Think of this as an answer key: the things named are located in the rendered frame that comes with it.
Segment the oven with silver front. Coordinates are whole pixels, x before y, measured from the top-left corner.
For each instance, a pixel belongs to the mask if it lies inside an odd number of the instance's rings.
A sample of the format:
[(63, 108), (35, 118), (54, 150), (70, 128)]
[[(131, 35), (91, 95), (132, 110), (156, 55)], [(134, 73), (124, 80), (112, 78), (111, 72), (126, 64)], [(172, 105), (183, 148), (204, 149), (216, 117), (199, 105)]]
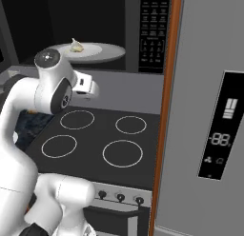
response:
[(149, 190), (93, 183), (95, 198), (84, 209), (98, 236), (148, 236), (152, 193)]

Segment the black microwave oven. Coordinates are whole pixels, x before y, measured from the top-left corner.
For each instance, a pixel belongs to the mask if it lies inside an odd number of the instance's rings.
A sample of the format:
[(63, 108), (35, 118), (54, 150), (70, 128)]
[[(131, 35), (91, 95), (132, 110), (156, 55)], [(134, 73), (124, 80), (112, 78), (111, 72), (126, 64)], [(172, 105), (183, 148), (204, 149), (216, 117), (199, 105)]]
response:
[(171, 0), (2, 0), (19, 64), (56, 45), (104, 43), (123, 57), (82, 69), (161, 74)]

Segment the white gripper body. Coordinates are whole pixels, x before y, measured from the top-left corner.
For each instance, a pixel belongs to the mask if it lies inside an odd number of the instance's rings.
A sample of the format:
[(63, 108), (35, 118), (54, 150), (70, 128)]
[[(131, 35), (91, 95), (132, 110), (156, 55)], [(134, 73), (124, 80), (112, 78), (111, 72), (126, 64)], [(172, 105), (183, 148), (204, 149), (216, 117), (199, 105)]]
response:
[(77, 91), (76, 94), (85, 99), (97, 98), (99, 95), (99, 86), (94, 81), (92, 81), (91, 90), (89, 92)]

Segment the brown wooden side panel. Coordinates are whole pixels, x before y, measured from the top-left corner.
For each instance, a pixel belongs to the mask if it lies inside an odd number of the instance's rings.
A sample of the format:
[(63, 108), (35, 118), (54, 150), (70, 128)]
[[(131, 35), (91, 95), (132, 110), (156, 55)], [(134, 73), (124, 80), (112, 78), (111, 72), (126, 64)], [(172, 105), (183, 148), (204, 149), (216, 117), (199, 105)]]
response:
[(159, 186), (162, 175), (164, 149), (166, 144), (167, 124), (169, 121), (171, 92), (173, 87), (174, 63), (176, 59), (176, 49), (179, 36), (180, 16), (182, 10), (182, 0), (171, 0), (167, 50), (164, 68), (164, 83), (162, 90), (162, 103), (160, 111), (160, 122), (158, 130), (157, 152), (154, 164), (154, 177), (152, 185), (152, 205), (150, 211), (148, 236), (153, 236), (154, 221), (156, 217)]

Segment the grey fridge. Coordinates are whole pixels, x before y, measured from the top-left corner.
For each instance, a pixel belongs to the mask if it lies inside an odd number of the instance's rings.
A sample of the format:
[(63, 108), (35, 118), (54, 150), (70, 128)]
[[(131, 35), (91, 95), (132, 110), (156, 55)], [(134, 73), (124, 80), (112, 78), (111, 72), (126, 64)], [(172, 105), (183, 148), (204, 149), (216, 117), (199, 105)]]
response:
[(197, 175), (226, 70), (244, 71), (244, 0), (184, 0), (153, 236), (244, 236), (244, 118), (221, 180)]

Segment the microwave door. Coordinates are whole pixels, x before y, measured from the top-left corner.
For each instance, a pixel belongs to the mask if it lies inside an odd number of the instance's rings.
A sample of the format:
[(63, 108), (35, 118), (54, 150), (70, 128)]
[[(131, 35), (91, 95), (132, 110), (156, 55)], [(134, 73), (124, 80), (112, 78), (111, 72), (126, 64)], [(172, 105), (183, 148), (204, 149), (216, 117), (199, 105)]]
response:
[(0, 61), (0, 73), (19, 64), (2, 0), (0, 0), (0, 55), (3, 56), (3, 61)]

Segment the garlic bulb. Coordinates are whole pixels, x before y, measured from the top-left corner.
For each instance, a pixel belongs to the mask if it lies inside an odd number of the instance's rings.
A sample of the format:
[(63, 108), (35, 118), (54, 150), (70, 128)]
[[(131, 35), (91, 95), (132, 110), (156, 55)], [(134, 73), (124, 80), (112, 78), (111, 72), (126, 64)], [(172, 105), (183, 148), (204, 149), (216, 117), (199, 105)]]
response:
[(72, 52), (82, 52), (83, 50), (84, 50), (83, 46), (75, 39), (72, 39), (71, 51)]

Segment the black hob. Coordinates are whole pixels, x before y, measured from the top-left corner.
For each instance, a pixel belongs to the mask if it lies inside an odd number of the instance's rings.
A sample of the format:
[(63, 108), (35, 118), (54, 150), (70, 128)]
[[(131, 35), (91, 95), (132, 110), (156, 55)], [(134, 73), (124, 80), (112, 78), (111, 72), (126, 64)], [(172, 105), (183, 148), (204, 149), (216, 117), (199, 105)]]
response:
[(69, 107), (52, 118), (26, 153), (41, 173), (151, 190), (159, 119), (157, 114)]

